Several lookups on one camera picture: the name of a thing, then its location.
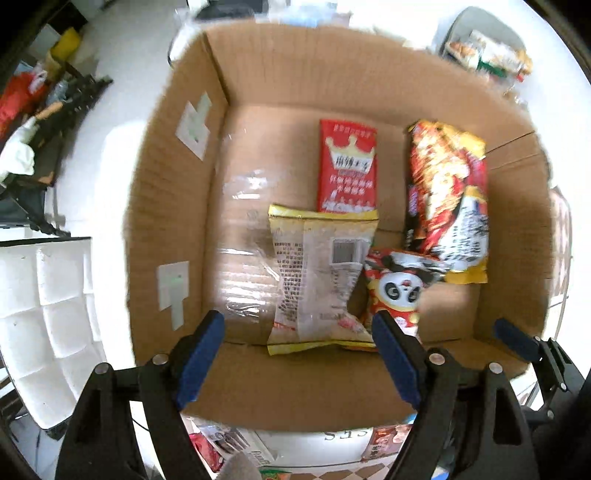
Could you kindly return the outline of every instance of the crown logo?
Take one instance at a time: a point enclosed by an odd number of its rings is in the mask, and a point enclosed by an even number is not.
[[[368,174],[374,161],[375,148],[369,152],[361,151],[357,148],[357,136],[349,136],[349,145],[346,147],[337,147],[332,137],[327,137],[324,141],[330,150],[330,158],[333,167],[336,170],[353,170],[363,174]]]

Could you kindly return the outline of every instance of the white tape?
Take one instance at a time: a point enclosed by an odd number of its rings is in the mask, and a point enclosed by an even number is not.
[[[205,126],[205,120],[211,105],[207,92],[201,95],[197,109],[187,102],[176,132],[177,138],[202,161],[209,139],[209,128]]]
[[[173,330],[184,324],[183,299],[189,296],[189,262],[160,265],[158,278],[158,304],[160,310],[171,307]]]

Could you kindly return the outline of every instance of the spicy snack bag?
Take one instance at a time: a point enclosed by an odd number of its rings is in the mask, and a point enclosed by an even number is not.
[[[320,120],[319,212],[368,212],[376,208],[376,130]]]
[[[442,260],[449,283],[486,283],[485,143],[426,120],[410,131],[407,248]]]
[[[386,310],[406,335],[417,336],[418,300],[445,273],[441,263],[425,255],[382,248],[370,250],[364,270],[369,290],[367,330],[371,333],[374,314]]]

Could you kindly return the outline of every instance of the chair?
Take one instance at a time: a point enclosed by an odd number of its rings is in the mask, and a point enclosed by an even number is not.
[[[0,353],[15,396],[44,430],[68,419],[96,364],[90,239],[0,243]]]

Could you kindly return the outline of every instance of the yellow snack bag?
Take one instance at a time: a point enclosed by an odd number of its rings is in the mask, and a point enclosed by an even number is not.
[[[317,346],[375,346],[347,301],[378,226],[376,210],[321,213],[269,207],[281,278],[271,355]]]
[[[449,270],[449,283],[486,283],[484,140],[426,120],[410,131],[407,248],[441,260]]]

